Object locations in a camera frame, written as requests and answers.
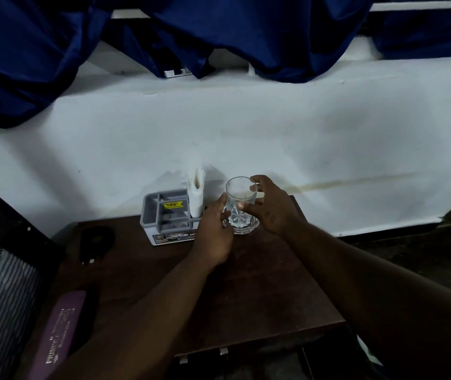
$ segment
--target yellow price sticker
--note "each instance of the yellow price sticker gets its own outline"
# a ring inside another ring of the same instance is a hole
[[[174,208],[183,208],[183,201],[172,201],[171,203],[164,203],[164,208],[166,209],[174,209]]]

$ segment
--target glass base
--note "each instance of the glass base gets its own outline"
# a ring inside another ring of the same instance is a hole
[[[222,222],[222,224],[224,226],[228,225],[228,220],[225,219]],[[235,235],[246,235],[246,234],[252,232],[254,229],[256,229],[258,225],[259,225],[259,219],[252,216],[250,224],[248,224],[247,226],[244,226],[244,227],[241,227],[241,228],[236,228],[235,226],[233,226],[234,234]]]

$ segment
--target person's right hand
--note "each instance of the person's right hand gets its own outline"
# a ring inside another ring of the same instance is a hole
[[[264,197],[257,198],[255,204],[240,202],[238,209],[257,217],[265,230],[283,236],[292,221],[301,219],[294,203],[269,177],[255,175],[250,180],[257,184],[257,191],[264,192]]]

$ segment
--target tissue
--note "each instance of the tissue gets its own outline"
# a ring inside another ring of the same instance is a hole
[[[203,214],[204,197],[204,175],[203,168],[196,168],[187,177],[187,193],[189,195],[189,211],[191,217],[201,217]]]

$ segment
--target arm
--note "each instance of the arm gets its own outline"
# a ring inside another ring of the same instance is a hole
[[[264,198],[238,207],[290,245],[390,373],[451,378],[451,290],[307,223],[269,178],[252,180]]]
[[[189,319],[208,275],[227,259],[233,230],[222,227],[226,196],[206,210],[194,247],[144,299],[93,336],[50,380],[162,378],[178,333]]]

